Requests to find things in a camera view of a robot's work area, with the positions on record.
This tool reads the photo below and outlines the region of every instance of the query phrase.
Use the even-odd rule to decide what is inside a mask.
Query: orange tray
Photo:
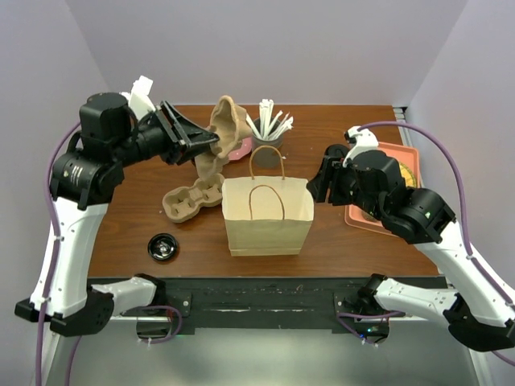
[[[389,157],[397,159],[399,162],[404,163],[413,171],[417,184],[420,186],[420,160],[418,157],[418,150],[413,147],[393,145],[391,143],[379,142],[379,150],[385,152]],[[392,235],[390,231],[383,228],[381,221],[368,221],[363,217],[362,211],[355,205],[345,207],[345,223],[351,227],[366,229],[373,232],[383,233],[385,235]]]

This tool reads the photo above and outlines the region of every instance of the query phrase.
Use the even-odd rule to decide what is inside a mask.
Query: brown paper bag
[[[314,204],[306,179],[254,176],[226,179],[222,185],[222,213],[232,256],[297,255],[313,222]]]

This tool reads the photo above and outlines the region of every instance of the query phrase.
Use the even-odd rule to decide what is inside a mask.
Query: pink plate
[[[242,159],[252,150],[252,138],[248,137],[241,141],[241,147],[238,150],[233,150],[229,153],[229,161],[237,161]]]

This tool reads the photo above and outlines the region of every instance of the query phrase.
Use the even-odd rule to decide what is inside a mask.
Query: white wall
[[[406,105],[466,0],[67,0],[111,89],[293,104]]]
[[[515,286],[515,2],[469,0],[408,108],[455,156],[465,182],[473,244]],[[443,156],[415,136],[425,184],[457,208]],[[499,385],[515,368],[491,358]]]
[[[64,0],[2,0],[0,47],[0,384],[27,385],[35,325],[14,304],[43,262],[44,164],[85,98],[107,86]]]

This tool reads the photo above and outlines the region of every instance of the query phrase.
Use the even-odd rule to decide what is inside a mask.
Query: cardboard egg carton
[[[192,187],[178,187],[163,197],[163,208],[174,223],[183,223],[196,216],[202,207],[215,207],[222,202],[224,176],[212,175],[197,179]]]

